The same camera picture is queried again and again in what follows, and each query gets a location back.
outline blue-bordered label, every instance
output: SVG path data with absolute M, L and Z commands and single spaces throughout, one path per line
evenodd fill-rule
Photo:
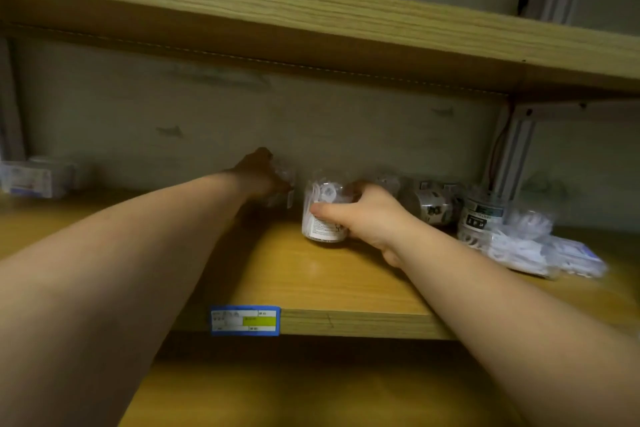
M 209 326 L 214 336 L 278 336 L 280 307 L 211 306 Z

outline wood grain surface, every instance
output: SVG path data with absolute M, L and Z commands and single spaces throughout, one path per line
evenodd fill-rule
M 2 0 L 0 20 L 9 34 L 343 78 L 640 92 L 638 37 L 408 0 Z
M 120 425 L 524 423 L 458 342 L 172 333 Z
M 130 197 L 109 191 L 63 201 L 0 199 L 0 257 Z M 624 332 L 640 334 L 637 237 L 559 230 L 587 243 L 611 267 L 600 280 L 519 275 Z M 281 332 L 301 335 L 451 339 L 412 284 L 364 243 L 321 245 L 300 233 L 300 211 L 244 216 L 216 246 L 175 330 L 206 331 L 211 305 L 282 308 Z

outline forearm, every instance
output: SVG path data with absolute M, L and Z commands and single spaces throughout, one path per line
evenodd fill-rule
M 214 174 L 117 204 L 5 260 L 0 303 L 12 314 L 0 336 L 12 343 L 0 350 L 0 401 L 21 383 L 61 400 L 60 387 L 46 388 L 56 375 L 72 396 L 100 385 L 90 402 L 132 393 L 247 196 L 235 174 Z
M 529 420 L 636 421 L 637 344 L 424 223 L 400 231 L 407 275 Z

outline hand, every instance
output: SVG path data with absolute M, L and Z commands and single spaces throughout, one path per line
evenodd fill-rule
M 354 186 L 362 193 L 357 203 L 315 203 L 311 206 L 311 213 L 320 220 L 348 228 L 351 236 L 381 250 L 389 265 L 401 267 L 400 259 L 393 250 L 395 238 L 413 217 L 380 186 L 368 182 Z
M 291 189 L 289 183 L 278 177 L 271 167 L 273 154 L 266 147 L 260 147 L 243 159 L 230 170 L 235 174 L 246 189 L 250 199 L 268 196 L 274 192 L 287 192 Z

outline lower shelf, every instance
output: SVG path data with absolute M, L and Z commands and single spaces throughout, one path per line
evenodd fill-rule
M 453 341 L 172 333 L 121 427 L 524 425 Z
M 62 201 L 0 199 L 0 258 L 91 213 L 131 197 L 101 192 Z M 640 334 L 637 236 L 560 229 L 585 242 L 610 271 L 592 280 L 520 275 L 537 287 L 624 332 Z M 247 217 L 224 235 L 175 329 L 208 330 L 211 305 L 275 305 L 282 334 L 451 339 L 412 284 L 380 253 L 356 241 L 320 245 L 300 233 L 300 213 Z

